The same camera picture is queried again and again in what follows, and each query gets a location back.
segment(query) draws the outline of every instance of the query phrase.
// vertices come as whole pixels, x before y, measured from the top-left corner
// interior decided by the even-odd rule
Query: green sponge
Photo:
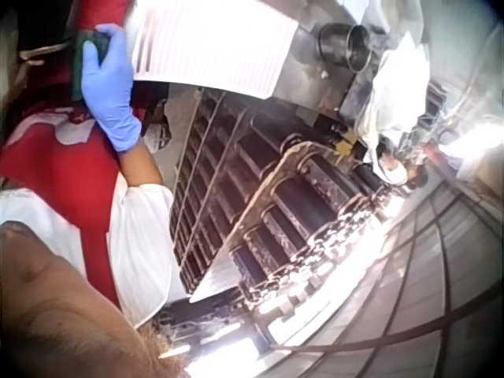
[[[105,58],[109,50],[110,37],[100,33],[99,31],[81,30],[76,37],[76,53],[73,59],[72,70],[72,100],[79,101],[82,99],[82,62],[83,62],[83,45],[86,41],[92,41],[98,51],[98,59],[100,64]]]

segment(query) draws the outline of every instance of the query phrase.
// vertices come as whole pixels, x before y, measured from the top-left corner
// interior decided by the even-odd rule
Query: floor
[[[166,147],[153,156],[159,165],[166,187],[171,191],[175,189],[176,163],[182,153],[195,107],[195,87],[176,83],[170,85],[165,114],[170,125],[172,139]]]

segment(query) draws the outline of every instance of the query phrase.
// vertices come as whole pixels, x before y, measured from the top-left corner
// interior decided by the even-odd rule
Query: worker
[[[186,297],[169,234],[173,196],[132,115],[125,33],[96,28],[109,50],[100,64],[96,46],[83,47],[86,106],[47,96],[2,148],[0,221],[26,224],[138,327]]]
[[[371,155],[372,153],[359,141],[352,147],[352,160],[358,164],[370,164],[370,168],[385,183],[405,184],[413,190],[425,186],[428,181],[428,171],[424,164],[403,163],[383,142],[376,148],[375,163],[372,163]]]
[[[181,377],[65,259],[24,224],[5,222],[2,248],[2,376]]]

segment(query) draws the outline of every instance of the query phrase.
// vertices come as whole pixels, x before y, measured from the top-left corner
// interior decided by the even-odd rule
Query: white sleeve
[[[169,234],[172,192],[161,185],[128,187],[119,174],[113,196],[109,254],[126,317],[139,326],[166,302],[185,298]]]

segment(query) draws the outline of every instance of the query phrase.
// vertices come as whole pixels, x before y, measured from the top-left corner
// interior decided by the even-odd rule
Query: blue latex glove
[[[98,62],[93,42],[83,46],[82,92],[87,107],[117,152],[130,150],[139,140],[142,125],[132,114],[130,99],[133,68],[128,59],[126,35],[115,24],[97,25],[111,37],[109,51]]]

